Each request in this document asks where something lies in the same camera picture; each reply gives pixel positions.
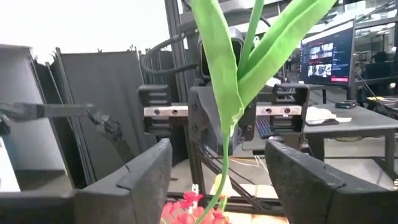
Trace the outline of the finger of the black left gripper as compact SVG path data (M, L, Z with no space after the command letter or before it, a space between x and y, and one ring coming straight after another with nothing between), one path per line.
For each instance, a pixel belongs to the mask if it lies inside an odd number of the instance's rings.
M244 110L243 116L238 122L239 141L252 141L254 138L254 130L256 127L256 106L257 98L255 97Z
M188 126L190 139L223 152L220 116L211 86L193 86L188 93Z

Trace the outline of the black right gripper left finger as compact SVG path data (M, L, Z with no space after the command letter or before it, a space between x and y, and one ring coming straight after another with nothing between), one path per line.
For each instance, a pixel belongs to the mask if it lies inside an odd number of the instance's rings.
M1 223L155 224L172 168L172 145L156 145L84 189L1 193Z

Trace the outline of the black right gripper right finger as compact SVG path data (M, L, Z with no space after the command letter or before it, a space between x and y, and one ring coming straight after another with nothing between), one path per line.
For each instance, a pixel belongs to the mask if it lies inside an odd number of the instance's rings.
M264 152L272 185L290 223L397 223L396 191L278 141L268 141Z

